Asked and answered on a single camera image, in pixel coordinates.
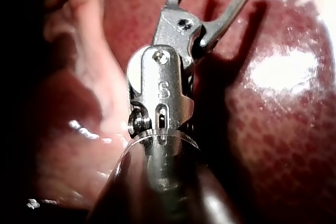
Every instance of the dark background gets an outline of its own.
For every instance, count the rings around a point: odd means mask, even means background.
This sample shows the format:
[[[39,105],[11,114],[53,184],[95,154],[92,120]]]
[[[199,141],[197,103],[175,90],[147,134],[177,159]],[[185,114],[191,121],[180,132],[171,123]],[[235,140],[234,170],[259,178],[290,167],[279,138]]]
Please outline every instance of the dark background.
[[[83,223],[84,211],[41,205],[29,198],[29,144],[20,113],[34,86],[47,74],[50,45],[43,40],[44,0],[2,0],[3,167],[1,223]]]

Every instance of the metal jaw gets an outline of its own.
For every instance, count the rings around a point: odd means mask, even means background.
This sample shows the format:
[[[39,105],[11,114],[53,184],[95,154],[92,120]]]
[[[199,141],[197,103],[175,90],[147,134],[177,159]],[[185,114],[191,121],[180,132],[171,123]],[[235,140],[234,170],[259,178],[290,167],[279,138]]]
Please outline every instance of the metal jaw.
[[[141,90],[129,83],[132,137],[149,129],[178,129],[191,118],[192,49],[201,55],[211,51],[247,0],[232,0],[211,22],[181,9],[180,2],[167,0],[161,10],[152,44],[141,56]]]

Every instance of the screw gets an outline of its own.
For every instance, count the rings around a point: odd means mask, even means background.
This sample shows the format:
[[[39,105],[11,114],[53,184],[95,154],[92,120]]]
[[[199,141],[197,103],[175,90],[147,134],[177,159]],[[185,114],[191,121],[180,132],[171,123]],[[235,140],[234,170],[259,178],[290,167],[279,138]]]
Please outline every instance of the screw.
[[[157,64],[163,65],[166,64],[169,60],[169,53],[164,50],[156,51],[153,55],[153,59],[156,61]]]
[[[180,30],[187,31],[193,26],[193,22],[190,19],[180,19],[177,25]]]

